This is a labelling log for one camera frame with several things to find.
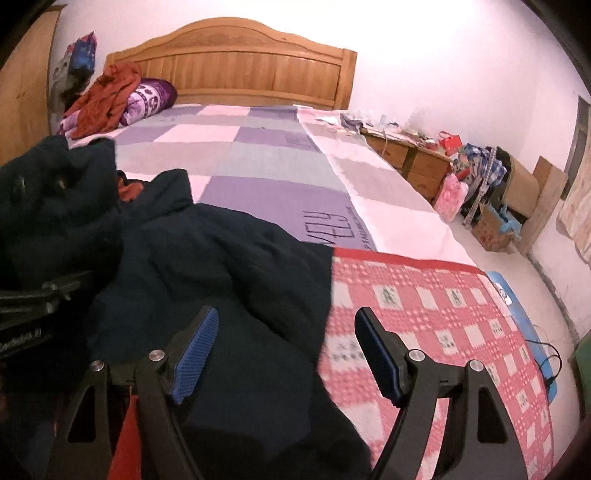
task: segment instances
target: blue mat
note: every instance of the blue mat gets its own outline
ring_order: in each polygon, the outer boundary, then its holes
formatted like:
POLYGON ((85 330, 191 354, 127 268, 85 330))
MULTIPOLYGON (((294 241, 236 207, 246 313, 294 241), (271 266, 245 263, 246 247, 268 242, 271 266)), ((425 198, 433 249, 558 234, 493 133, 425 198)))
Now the blue mat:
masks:
MULTIPOLYGON (((530 322, 530 318, 527 316, 525 310, 519 303, 517 296, 511 290, 509 284, 503 278, 499 272, 486 272, 488 278, 491 279, 491 282, 497 287, 501 296, 505 299, 507 307, 513 315, 513 319, 515 320, 515 324, 517 328, 521 332, 524 338, 528 340, 535 340, 536 342, 540 341, 540 337, 536 333, 534 326, 530 322)), ((546 354, 543 345, 538 345, 537 343, 526 342, 528 349, 532 353, 534 360, 538 365, 542 365, 542 375, 544 379, 552 377, 554 374, 552 372, 552 367, 549 361, 546 361, 548 355, 546 354)), ((558 389, 556 387, 556 381, 552 382, 550 385, 550 390, 548 392, 548 403, 551 403, 554 400, 556 394, 558 393, 558 389)))

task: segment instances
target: cardboard box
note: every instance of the cardboard box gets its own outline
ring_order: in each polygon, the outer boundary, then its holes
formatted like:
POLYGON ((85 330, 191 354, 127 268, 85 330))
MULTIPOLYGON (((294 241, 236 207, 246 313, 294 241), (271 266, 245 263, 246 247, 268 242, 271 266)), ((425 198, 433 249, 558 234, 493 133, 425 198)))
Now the cardboard box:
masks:
POLYGON ((508 247, 513 240, 513 231, 501 233, 504 222, 492 206, 480 205, 480 219, 472 229, 472 235, 488 252, 499 252, 508 247))

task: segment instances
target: pillow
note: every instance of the pillow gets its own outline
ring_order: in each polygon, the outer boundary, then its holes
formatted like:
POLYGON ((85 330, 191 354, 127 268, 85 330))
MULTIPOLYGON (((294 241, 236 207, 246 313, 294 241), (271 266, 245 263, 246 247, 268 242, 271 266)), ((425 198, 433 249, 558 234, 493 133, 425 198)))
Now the pillow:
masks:
POLYGON ((120 123, 124 127, 148 118, 162 110, 170 108, 177 99, 177 89, 160 79, 142 79, 138 87, 127 99, 127 106, 121 115, 120 123))

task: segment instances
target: colorful bag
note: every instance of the colorful bag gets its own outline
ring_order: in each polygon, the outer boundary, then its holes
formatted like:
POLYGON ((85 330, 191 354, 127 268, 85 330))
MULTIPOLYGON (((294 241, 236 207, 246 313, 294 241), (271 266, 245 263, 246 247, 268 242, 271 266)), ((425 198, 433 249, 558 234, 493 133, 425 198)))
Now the colorful bag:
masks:
POLYGON ((96 35, 94 32, 80 37, 66 48, 66 55, 71 53, 68 74, 75 75, 84 81, 90 79, 95 72, 96 35))
POLYGON ((439 132, 439 145, 445 150, 445 155, 451 157, 454 153, 458 153, 462 147, 462 139, 460 135, 452 135, 445 130, 439 132))

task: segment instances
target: gift bag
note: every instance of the gift bag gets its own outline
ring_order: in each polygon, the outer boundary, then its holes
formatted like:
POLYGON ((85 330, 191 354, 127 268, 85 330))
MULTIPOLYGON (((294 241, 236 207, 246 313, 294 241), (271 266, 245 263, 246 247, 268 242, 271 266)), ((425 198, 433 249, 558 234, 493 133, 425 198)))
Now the gift bag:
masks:
POLYGON ((452 173, 443 180, 443 188, 433 209, 444 222, 451 223, 460 211, 466 193, 468 193, 468 185, 458 181, 457 177, 452 173))
POLYGON ((445 155, 451 157, 454 153, 458 153, 462 147, 462 139, 460 135, 452 135, 442 130, 439 132, 439 145, 445 150, 445 155))

